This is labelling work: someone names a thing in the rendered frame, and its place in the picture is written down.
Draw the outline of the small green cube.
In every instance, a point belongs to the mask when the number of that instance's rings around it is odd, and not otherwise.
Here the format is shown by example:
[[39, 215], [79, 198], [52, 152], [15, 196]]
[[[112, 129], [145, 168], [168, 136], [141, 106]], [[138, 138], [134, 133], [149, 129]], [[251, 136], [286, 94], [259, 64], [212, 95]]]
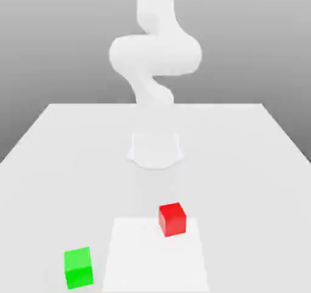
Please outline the small green cube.
[[64, 274], [68, 289], [80, 288], [94, 283], [90, 247], [64, 252]]

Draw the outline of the small red cube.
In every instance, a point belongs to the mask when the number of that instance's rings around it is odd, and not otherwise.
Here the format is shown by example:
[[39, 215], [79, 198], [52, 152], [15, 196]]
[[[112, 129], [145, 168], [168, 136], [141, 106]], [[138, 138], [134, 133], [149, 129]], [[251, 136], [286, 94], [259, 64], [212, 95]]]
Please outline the small red cube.
[[159, 225], [165, 237], [186, 232], [186, 213], [179, 202], [159, 207]]

